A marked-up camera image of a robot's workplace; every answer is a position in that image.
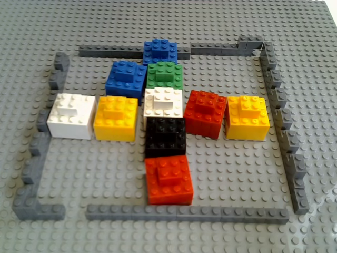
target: gray baseplate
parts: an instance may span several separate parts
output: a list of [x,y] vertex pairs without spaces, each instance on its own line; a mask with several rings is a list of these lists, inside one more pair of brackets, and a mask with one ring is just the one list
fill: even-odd
[[[336,252],[337,30],[324,2],[0,3],[0,252]],[[48,81],[56,52],[71,59],[64,91],[99,96],[105,94],[114,59],[79,58],[81,44],[141,47],[152,38],[168,38],[189,47],[192,42],[235,44],[241,34],[263,36],[274,47],[282,83],[277,73],[269,83],[284,93],[276,90],[269,100],[282,104],[282,96],[287,98],[289,111],[277,116],[292,118],[296,153],[303,155],[308,170],[304,184],[294,180],[298,198],[303,196],[299,187],[305,186],[310,206],[305,216],[293,212],[271,121],[265,142],[229,141],[223,132],[218,141],[187,135],[193,205],[287,208],[288,224],[87,221],[88,204],[146,204],[140,110],[135,143],[52,139],[36,200],[41,213],[62,214],[64,205],[65,219],[18,220],[12,203],[23,185],[39,111],[50,103]],[[180,64],[185,101],[192,89],[269,96],[258,57],[192,55]],[[271,119],[271,107],[268,112]]]

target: red lego brick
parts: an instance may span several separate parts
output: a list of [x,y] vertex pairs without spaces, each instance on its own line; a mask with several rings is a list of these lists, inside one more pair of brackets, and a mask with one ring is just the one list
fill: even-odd
[[190,205],[193,186],[186,155],[145,159],[151,205]]
[[191,91],[186,106],[186,132],[218,139],[227,98],[205,91]]

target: plastic brick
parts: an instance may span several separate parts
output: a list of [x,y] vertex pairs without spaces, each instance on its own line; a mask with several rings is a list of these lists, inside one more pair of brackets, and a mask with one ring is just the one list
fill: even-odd
[[137,110],[137,99],[122,96],[100,97],[94,120],[96,139],[133,142]]

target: yellow lego brick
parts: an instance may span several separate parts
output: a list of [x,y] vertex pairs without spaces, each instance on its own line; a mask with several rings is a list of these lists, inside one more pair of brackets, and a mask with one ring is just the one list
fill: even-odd
[[135,141],[138,99],[122,96],[100,97],[94,121],[99,141]]
[[255,118],[247,118],[245,111],[241,115],[241,97],[227,98],[226,137],[235,140],[264,141],[269,130],[269,119],[264,98],[258,98],[260,111]]
[[258,118],[261,111],[260,98],[258,96],[240,96],[239,113],[241,118]]

